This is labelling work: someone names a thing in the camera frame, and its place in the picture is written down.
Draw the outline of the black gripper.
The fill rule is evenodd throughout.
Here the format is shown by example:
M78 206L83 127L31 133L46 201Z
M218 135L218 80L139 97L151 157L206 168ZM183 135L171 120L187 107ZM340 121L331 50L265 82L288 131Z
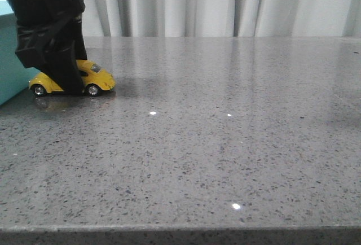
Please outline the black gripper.
M22 64L41 69L66 93L82 94L76 59L87 58L79 15L83 0L6 1L17 18L16 55Z

